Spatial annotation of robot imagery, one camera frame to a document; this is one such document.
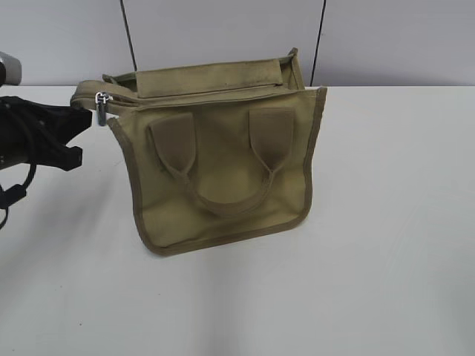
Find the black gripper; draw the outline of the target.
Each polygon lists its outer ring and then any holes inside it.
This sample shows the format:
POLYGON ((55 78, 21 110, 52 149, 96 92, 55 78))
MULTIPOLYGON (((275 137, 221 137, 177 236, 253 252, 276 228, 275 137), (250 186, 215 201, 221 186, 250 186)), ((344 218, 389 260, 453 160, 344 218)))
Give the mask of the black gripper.
POLYGON ((37 164, 71 171, 82 165, 82 149, 68 147, 89 129, 88 109, 46 105, 18 96, 1 98, 1 168, 37 164))

